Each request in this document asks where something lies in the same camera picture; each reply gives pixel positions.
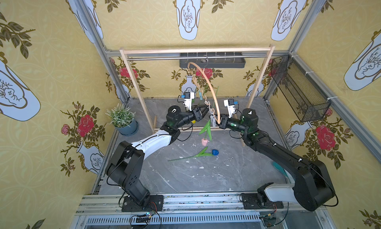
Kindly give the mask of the orange curved clip hanger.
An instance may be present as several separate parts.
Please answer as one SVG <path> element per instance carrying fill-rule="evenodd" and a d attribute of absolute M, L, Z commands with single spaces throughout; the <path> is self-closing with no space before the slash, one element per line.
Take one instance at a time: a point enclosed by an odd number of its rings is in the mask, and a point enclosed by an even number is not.
<path fill-rule="evenodd" d="M 204 70 L 194 62 L 189 62 L 187 65 L 187 68 L 190 69 L 191 65 L 193 65 L 201 73 L 201 75 L 205 79 L 205 81 L 206 81 L 206 83 L 210 89 L 210 92 L 211 92 L 213 100 L 214 100 L 215 107 L 210 107 L 210 104 L 208 106 L 209 106 L 209 108 L 212 109 L 213 117 L 216 120 L 216 123 L 219 125 L 221 123 L 221 113 L 220 113 L 220 108 L 219 108 L 219 104 L 218 104 L 217 97 L 216 97 L 216 92 L 214 91 L 213 86 L 212 86 L 209 78 L 205 74 Z"/>

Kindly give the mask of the grey clothes peg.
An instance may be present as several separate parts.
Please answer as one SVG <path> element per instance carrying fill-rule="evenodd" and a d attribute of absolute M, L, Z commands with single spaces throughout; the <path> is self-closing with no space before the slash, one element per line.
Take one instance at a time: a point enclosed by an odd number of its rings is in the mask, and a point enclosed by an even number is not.
<path fill-rule="evenodd" d="M 210 125 L 211 127 L 216 127 L 216 118 L 215 115 L 210 115 Z"/>

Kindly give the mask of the pink tulip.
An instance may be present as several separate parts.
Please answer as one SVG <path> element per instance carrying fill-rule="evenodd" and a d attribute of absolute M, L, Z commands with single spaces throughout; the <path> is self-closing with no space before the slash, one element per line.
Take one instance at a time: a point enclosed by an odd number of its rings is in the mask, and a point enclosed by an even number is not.
<path fill-rule="evenodd" d="M 210 115 L 213 115 L 213 113 L 212 113 L 212 109 L 211 108 L 209 108 L 209 116 Z M 203 138 L 202 138 L 202 140 L 201 140 L 201 144 L 203 145 L 203 146 L 207 146 L 207 144 L 210 142 L 210 141 L 212 141 L 212 133 L 211 133 L 211 131 L 212 131 L 212 129 L 213 129 L 213 127 L 211 127 L 211 125 L 210 125 L 210 117 L 209 117 L 209 121 L 206 123 L 206 125 L 202 128 L 202 130 L 199 132 L 199 134 L 201 135 L 201 134 L 205 134 L 204 136 L 203 136 Z"/>

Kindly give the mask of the blue tulip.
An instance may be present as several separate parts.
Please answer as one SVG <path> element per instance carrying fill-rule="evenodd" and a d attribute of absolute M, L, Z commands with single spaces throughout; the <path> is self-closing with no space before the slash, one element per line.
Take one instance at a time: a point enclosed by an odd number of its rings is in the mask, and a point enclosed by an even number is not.
<path fill-rule="evenodd" d="M 198 158 L 198 157 L 214 157 L 219 155 L 219 150 L 217 149 L 212 149 L 210 152 L 208 152 L 208 147 L 203 148 L 199 153 L 197 153 L 194 156 L 190 157 L 179 157 L 176 159 L 170 159 L 168 161 L 177 161 L 177 160 L 183 160 L 183 159 L 188 159 L 188 158 Z"/>

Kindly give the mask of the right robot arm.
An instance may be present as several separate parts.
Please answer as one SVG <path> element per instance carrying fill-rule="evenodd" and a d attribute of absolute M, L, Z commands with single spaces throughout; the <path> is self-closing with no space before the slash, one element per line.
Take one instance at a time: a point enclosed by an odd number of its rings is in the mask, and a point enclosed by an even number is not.
<path fill-rule="evenodd" d="M 246 146 L 269 157 L 294 179 L 293 183 L 264 185 L 262 191 L 265 199 L 271 202 L 298 203 L 312 212 L 337 197 L 322 161 L 310 161 L 279 145 L 267 132 L 258 128 L 258 120 L 256 111 L 246 108 L 239 119 L 221 115 L 218 126 L 241 133 Z"/>

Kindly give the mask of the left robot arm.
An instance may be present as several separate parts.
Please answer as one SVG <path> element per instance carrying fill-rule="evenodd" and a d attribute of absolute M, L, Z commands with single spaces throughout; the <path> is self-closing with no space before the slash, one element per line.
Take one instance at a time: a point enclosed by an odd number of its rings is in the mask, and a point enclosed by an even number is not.
<path fill-rule="evenodd" d="M 201 121 L 207 114 L 207 105 L 197 105 L 191 111 L 182 111 L 177 105 L 169 107 L 166 121 L 156 133 L 133 143 L 119 143 L 106 167 L 107 178 L 114 181 L 114 186 L 121 187 L 135 205 L 148 207 L 150 192 L 140 181 L 143 161 L 174 143 L 183 126 Z"/>

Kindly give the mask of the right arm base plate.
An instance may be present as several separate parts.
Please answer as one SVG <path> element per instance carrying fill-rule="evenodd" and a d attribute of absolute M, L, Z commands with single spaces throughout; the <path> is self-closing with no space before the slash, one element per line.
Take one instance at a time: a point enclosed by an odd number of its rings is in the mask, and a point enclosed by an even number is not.
<path fill-rule="evenodd" d="M 264 194 L 260 193 L 241 193 L 239 196 L 243 203 L 244 209 L 283 209 L 282 202 L 272 202 Z"/>

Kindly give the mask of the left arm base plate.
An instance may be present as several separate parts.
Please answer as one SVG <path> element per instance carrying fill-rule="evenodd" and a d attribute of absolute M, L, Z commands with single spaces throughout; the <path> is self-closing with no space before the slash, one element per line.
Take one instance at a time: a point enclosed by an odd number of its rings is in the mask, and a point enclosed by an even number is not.
<path fill-rule="evenodd" d="M 150 195 L 142 202 L 136 202 L 130 196 L 124 197 L 122 212 L 143 212 L 157 211 L 161 212 L 164 205 L 163 195 Z"/>

